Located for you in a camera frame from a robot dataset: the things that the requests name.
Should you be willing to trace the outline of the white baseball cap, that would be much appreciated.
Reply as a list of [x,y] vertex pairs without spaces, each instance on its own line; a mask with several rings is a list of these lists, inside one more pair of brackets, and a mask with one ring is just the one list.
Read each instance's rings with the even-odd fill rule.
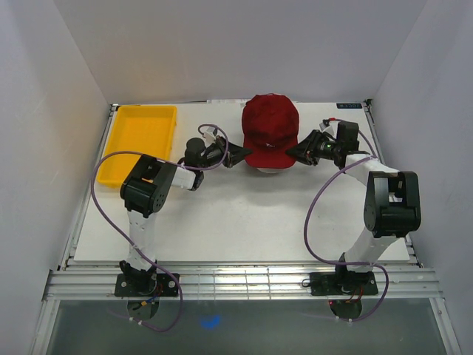
[[286,172],[288,168],[257,168],[257,170],[263,174],[275,175]]

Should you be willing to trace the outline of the red baseball cap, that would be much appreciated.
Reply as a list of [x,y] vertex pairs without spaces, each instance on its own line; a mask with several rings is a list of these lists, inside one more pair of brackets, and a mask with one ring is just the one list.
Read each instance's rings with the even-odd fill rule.
[[256,169],[288,169],[296,162],[286,151],[298,144],[299,112],[285,95],[255,95],[242,111],[245,162]]

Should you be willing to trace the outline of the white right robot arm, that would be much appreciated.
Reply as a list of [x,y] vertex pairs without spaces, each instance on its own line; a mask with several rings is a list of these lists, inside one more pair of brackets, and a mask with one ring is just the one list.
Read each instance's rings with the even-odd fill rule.
[[366,188],[364,229],[353,246],[332,264],[330,280],[343,294],[370,283],[379,257],[398,239],[421,225],[421,202],[416,173],[384,165],[373,149],[361,151],[364,137],[359,125],[337,120],[336,134],[328,132],[331,119],[314,129],[303,141],[287,149],[287,155],[307,166],[330,160],[338,168],[336,177],[346,174]]

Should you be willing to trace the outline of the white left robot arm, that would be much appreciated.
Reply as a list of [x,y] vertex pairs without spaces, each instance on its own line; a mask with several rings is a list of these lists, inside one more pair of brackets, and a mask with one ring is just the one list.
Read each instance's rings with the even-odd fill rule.
[[129,256],[120,261],[127,284],[140,295],[151,294],[157,286],[157,259],[154,255],[154,227],[172,187],[195,191],[203,182],[205,169],[218,163],[231,168],[249,156],[249,148],[237,146],[217,136],[206,145],[201,138],[186,143],[184,157],[176,165],[150,155],[141,155],[120,188],[120,197],[129,217],[133,242]]

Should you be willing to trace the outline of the yellow plastic bin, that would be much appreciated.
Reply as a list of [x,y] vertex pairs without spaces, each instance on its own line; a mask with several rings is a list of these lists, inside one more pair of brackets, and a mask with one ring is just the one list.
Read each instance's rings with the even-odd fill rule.
[[103,153],[124,153],[101,164],[97,182],[109,188],[119,188],[138,160],[138,156],[129,154],[130,151],[169,159],[176,123],[175,106],[119,106]]

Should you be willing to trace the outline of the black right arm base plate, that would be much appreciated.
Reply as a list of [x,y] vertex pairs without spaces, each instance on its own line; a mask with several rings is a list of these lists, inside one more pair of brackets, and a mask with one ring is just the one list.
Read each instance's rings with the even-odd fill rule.
[[378,286],[372,272],[355,273],[341,276],[335,272],[312,272],[302,280],[302,287],[309,288],[312,296],[363,295],[375,296]]

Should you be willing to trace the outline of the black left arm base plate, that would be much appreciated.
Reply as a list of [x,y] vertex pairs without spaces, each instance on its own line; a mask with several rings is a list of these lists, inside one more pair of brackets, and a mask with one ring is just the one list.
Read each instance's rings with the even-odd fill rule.
[[177,282],[167,274],[155,274],[137,279],[119,274],[115,283],[116,297],[177,297]]

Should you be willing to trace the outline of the aluminium frame rail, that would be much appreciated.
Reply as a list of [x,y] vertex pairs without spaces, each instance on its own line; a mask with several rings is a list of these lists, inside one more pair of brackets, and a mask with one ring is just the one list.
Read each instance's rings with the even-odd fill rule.
[[[308,300],[309,274],[330,272],[332,267],[308,263],[255,266],[175,265],[180,275],[183,298],[197,300]],[[69,267],[52,271],[47,278],[44,300],[112,300],[120,273],[117,267]],[[387,266],[374,271],[378,288],[387,287],[389,299],[443,297],[435,271],[415,265]]]

